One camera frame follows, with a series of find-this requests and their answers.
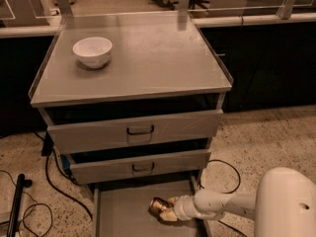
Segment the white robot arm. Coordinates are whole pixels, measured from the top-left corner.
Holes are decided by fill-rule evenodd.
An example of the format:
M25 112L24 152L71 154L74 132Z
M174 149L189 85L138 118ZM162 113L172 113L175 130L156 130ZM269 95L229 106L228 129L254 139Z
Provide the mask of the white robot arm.
M288 168L269 170L253 195L199 190L171 198L158 210L165 221L219 219L226 212L254 221L255 237L316 237L316 185Z

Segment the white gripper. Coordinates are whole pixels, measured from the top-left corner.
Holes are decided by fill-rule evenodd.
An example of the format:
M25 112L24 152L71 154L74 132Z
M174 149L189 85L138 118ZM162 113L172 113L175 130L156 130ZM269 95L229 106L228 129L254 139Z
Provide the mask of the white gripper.
M167 202L174 206L173 211L164 211L159 217L166 222L176 222L178 219L188 221L197 217L193 196L170 197Z

